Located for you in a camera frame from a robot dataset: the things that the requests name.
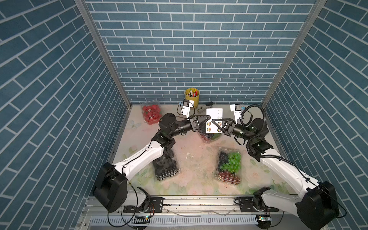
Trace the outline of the white fruit sticker sheet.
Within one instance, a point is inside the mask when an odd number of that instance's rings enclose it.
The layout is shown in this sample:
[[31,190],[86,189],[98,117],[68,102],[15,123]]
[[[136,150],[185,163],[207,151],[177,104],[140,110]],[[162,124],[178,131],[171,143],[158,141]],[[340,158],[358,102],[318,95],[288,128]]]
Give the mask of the white fruit sticker sheet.
[[223,127],[223,109],[222,108],[207,108],[206,115],[210,116],[210,120],[206,123],[205,131],[209,134],[221,134]]

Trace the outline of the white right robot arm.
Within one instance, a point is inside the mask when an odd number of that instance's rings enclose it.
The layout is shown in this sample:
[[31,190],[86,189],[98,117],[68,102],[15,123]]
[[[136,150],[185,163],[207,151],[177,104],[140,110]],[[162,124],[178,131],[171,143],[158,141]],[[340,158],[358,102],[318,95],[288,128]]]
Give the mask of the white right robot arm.
[[284,158],[265,137],[267,128],[265,109],[250,105],[236,110],[235,119],[223,118],[222,109],[208,109],[212,132],[242,139],[248,154],[280,176],[296,195],[283,194],[263,187],[254,192],[253,205],[260,212],[275,208],[299,217],[311,230],[320,230],[340,217],[335,187],[328,181],[320,182]]

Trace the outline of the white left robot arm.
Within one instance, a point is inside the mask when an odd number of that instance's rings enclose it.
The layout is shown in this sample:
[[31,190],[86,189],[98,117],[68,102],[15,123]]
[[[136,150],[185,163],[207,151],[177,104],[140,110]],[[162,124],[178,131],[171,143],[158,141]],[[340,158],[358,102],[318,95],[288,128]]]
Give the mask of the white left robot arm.
[[127,159],[115,164],[104,164],[94,182],[93,195],[109,213],[123,206],[133,206],[145,211],[150,205],[150,194],[136,190],[130,180],[151,162],[168,155],[175,144],[174,137],[196,132],[211,119],[208,115],[192,115],[177,120],[172,113],[165,114],[159,122],[159,130],[149,144]]

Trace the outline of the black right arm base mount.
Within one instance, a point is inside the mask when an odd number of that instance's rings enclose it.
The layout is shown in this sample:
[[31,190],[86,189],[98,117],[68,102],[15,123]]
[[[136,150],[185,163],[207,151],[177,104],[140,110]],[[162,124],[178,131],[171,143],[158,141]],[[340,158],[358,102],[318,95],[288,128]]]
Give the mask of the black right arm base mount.
[[268,190],[270,190],[269,187],[263,187],[253,195],[239,196],[234,199],[234,203],[240,207],[241,212],[278,212],[279,209],[266,206],[262,200],[261,195]]

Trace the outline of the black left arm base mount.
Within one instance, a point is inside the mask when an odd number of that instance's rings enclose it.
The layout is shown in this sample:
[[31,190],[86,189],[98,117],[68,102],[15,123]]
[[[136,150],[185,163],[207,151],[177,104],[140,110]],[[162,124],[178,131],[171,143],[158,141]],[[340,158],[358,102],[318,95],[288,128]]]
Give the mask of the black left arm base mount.
[[136,193],[133,190],[128,190],[126,201],[122,206],[123,213],[162,213],[163,197],[151,196],[143,188],[137,187],[135,189],[138,196],[138,206],[136,206]]

